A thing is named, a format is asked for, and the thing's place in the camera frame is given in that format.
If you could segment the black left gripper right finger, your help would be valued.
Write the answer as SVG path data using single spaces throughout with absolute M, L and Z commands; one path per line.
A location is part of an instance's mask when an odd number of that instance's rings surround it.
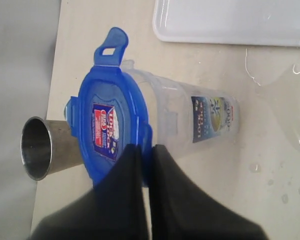
M 266 240 L 256 223 L 201 190 L 164 145 L 152 149 L 151 225 L 154 240 Z

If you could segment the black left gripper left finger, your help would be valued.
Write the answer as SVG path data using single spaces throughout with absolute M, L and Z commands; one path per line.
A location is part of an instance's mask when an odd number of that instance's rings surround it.
M 43 218 L 31 240 L 146 240 L 141 149 L 128 144 L 110 172 L 81 198 Z

